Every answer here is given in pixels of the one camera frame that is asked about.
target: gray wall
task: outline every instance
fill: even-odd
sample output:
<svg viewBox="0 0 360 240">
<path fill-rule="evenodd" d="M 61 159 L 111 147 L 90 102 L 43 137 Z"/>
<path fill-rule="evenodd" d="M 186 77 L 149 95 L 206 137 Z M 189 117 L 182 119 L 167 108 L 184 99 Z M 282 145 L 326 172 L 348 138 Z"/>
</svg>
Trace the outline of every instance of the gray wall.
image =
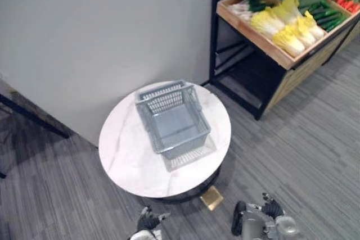
<svg viewBox="0 0 360 240">
<path fill-rule="evenodd" d="M 210 0 L 0 0 L 0 77 L 97 144 L 131 91 L 208 79 Z"/>
</svg>

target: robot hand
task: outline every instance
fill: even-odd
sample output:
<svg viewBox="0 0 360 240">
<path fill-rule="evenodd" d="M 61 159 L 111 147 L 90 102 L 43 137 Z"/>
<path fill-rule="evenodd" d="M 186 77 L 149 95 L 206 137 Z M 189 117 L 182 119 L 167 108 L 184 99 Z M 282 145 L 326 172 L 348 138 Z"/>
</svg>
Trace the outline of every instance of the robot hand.
<svg viewBox="0 0 360 240">
<path fill-rule="evenodd" d="M 153 230 L 160 222 L 170 216 L 170 213 L 164 213 L 161 215 L 154 214 L 150 206 L 144 207 L 141 211 L 139 221 L 137 223 L 137 230 Z"/>
</svg>

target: cucumber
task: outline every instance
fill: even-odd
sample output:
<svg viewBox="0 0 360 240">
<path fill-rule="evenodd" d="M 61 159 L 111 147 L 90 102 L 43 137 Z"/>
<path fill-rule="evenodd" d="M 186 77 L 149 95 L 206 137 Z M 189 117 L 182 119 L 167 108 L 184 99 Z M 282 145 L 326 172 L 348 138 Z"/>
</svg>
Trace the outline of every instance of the cucumber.
<svg viewBox="0 0 360 240">
<path fill-rule="evenodd" d="M 332 21 L 333 19 L 339 18 L 340 16 L 341 16 L 341 13 L 336 13 L 336 14 L 333 14 L 331 16 L 319 19 L 316 23 L 321 26 L 326 22 L 329 22 L 329 21 Z"/>
<path fill-rule="evenodd" d="M 336 19 L 336 21 L 334 22 L 334 24 L 330 25 L 328 28 L 326 28 L 327 32 L 330 32 L 332 29 L 334 29 L 335 27 L 337 27 L 338 25 L 340 25 L 343 21 L 345 21 L 346 16 L 342 15 L 340 18 Z"/>
<path fill-rule="evenodd" d="M 334 23 L 336 23 L 336 21 L 338 21 L 338 19 L 339 19 L 339 18 L 332 19 L 331 21 L 328 21 L 328 22 L 322 24 L 320 27 L 321 27 L 322 29 L 325 29 L 325 30 L 326 30 L 326 29 L 329 28 L 331 25 L 333 25 Z"/>
<path fill-rule="evenodd" d="M 317 21 L 317 20 L 320 20 L 322 18 L 329 17 L 331 15 L 338 14 L 338 13 L 341 14 L 341 12 L 336 11 L 336 10 L 328 10 L 328 11 L 325 11 L 325 12 L 322 12 L 322 13 L 315 14 L 314 19 Z"/>
<path fill-rule="evenodd" d="M 309 12 L 311 13 L 313 10 L 316 10 L 318 7 L 320 7 L 320 3 L 312 4 L 309 8 Z"/>
<path fill-rule="evenodd" d="M 326 1 L 320 1 L 321 6 L 323 6 L 324 8 L 330 8 L 329 3 L 327 3 Z"/>
<path fill-rule="evenodd" d="M 328 11 L 328 10 L 329 10 L 329 9 L 320 7 L 320 8 L 317 8 L 317 9 L 311 11 L 310 13 L 311 13 L 311 15 L 314 16 L 315 14 L 323 13 L 323 12 L 326 12 L 326 11 Z"/>
</svg>

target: basket handle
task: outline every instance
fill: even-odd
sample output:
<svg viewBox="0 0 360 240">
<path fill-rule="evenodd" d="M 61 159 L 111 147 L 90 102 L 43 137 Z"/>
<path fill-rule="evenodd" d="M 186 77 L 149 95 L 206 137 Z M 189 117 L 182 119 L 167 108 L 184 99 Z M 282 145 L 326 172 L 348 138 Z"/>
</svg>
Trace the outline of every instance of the basket handle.
<svg viewBox="0 0 360 240">
<path fill-rule="evenodd" d="M 189 89 L 188 89 L 188 92 L 189 92 L 189 95 L 190 95 L 190 98 L 192 97 L 194 103 L 195 103 L 195 106 L 196 108 L 201 111 L 202 108 L 201 108 L 201 105 L 200 105 L 200 101 L 199 101 L 199 98 L 196 94 L 196 91 L 195 91 L 195 88 L 193 85 L 190 85 Z"/>
<path fill-rule="evenodd" d="M 136 106 L 136 108 L 137 108 L 137 110 L 138 110 L 138 112 L 139 112 L 140 119 L 141 119 L 141 121 L 142 121 L 142 123 L 143 123 L 143 126 L 144 126 L 145 130 L 146 130 L 147 132 L 150 132 L 150 128 L 149 128 L 149 125 L 148 125 L 145 117 L 142 117 L 142 115 L 145 114 L 145 113 L 143 113 L 144 109 L 143 109 L 141 106 Z"/>
<path fill-rule="evenodd" d="M 178 88 L 178 89 L 174 89 L 174 90 L 170 90 L 170 91 L 166 91 L 162 94 L 159 94 L 159 95 L 156 95 L 152 98 L 147 98 L 147 99 L 143 99 L 141 101 L 138 101 L 136 104 L 140 104 L 140 103 L 145 103 L 145 102 L 149 102 L 149 101 L 152 101 L 153 99 L 156 99 L 156 98 L 159 98 L 159 97 L 162 97 L 162 96 L 167 96 L 168 94 L 171 94 L 171 93 L 174 93 L 174 92 L 179 92 L 179 91 L 182 91 L 184 89 L 187 89 L 187 88 L 192 88 L 193 85 L 187 85 L 187 86 L 184 86 L 182 88 Z"/>
</svg>

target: round side table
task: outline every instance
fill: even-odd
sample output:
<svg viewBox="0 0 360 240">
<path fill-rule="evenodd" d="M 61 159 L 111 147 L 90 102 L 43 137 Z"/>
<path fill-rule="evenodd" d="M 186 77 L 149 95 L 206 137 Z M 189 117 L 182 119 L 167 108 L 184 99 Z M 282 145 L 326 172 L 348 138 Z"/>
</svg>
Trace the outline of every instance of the round side table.
<svg viewBox="0 0 360 240">
<path fill-rule="evenodd" d="M 136 109 L 138 92 L 165 83 L 134 91 L 114 107 L 101 130 L 99 155 L 106 174 L 120 188 L 141 197 L 176 203 L 200 196 L 214 183 L 229 148 L 231 124 L 222 102 L 207 89 L 194 85 L 211 127 L 208 137 L 215 150 L 176 170 L 167 170 L 163 157 L 152 149 Z"/>
</svg>

